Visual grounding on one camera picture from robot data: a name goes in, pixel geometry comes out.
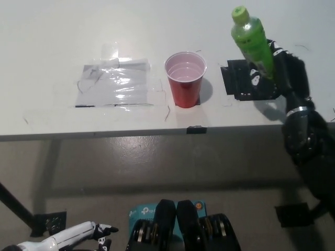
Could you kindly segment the robot right black hand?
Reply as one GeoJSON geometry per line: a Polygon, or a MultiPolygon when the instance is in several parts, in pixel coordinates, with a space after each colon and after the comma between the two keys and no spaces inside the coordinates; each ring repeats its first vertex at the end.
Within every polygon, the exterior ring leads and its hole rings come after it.
{"type": "Polygon", "coordinates": [[[267,45],[274,62],[273,78],[264,77],[254,63],[249,63],[253,89],[259,95],[270,99],[283,96],[286,99],[287,112],[298,107],[314,110],[315,104],[310,96],[304,61],[280,47],[274,40],[268,39],[267,45]]]}

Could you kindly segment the robot left white hand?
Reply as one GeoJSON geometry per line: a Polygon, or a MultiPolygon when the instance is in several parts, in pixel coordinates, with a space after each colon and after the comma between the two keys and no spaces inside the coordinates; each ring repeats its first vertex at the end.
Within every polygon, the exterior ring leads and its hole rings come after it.
{"type": "Polygon", "coordinates": [[[75,246],[91,239],[98,242],[98,250],[110,250],[111,240],[108,239],[107,236],[118,231],[118,228],[111,225],[86,221],[51,235],[43,241],[9,245],[3,248],[3,250],[72,250],[75,246]]]}

